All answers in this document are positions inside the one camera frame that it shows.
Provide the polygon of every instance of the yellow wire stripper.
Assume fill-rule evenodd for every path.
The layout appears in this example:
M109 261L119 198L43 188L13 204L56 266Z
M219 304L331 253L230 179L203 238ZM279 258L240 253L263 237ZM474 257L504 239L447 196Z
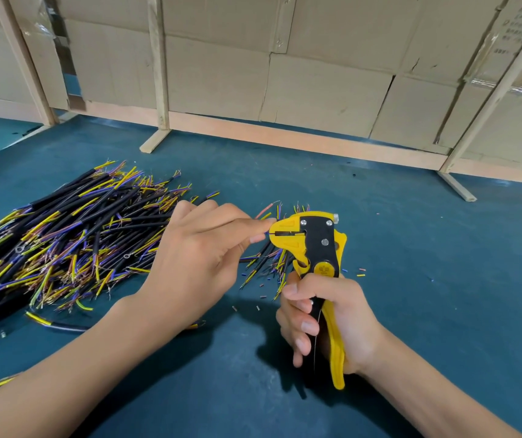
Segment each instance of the yellow wire stripper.
M303 278L308 273L326 277L338 277L342 264L342 252L346 244L346 235L338 232L334 225L338 223L338 214L327 212L300 212L292 217L280 220L269 229L271 242L279 249L291 252L295 260L295 271ZM314 306L311 316L318 322L323 314L328 324L330 337L330 373L334 387L344 389L344 343L336 325L334 306L323 298L312 298ZM306 375L315 376L316 372L316 337L310 336L312 351L303 360Z

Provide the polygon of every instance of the left hand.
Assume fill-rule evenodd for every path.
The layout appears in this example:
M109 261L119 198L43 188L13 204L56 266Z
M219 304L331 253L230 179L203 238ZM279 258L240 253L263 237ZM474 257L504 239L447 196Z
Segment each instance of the left hand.
M141 322L155 335L170 328L176 334L196 321L235 284L242 253L264 240L274 221L252 220L233 204L180 201L147 280L130 297L141 308Z

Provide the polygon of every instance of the right hand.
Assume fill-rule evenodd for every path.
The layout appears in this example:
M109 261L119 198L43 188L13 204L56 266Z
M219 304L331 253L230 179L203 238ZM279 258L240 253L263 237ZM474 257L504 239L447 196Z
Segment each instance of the right hand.
M308 334L318 336L321 352L327 358L330 355L328 333L324 332L326 325L323 324L321 332L321 326L309 315L312 297L334 303L336 323L345 347L344 373L364 374L385 337L385 328L374 316L356 281L313 273L302 280L296 272L289 274L281 292L281 308L277 310L281 335L294 349L294 366L301 367L303 357L311 351Z

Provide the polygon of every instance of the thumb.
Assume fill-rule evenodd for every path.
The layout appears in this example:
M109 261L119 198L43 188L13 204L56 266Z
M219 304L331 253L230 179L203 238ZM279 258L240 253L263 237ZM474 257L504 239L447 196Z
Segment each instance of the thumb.
M319 297L332 302L343 302L352 294L356 282L345 278L330 278L308 273L299 283L291 283L282 293L288 300Z

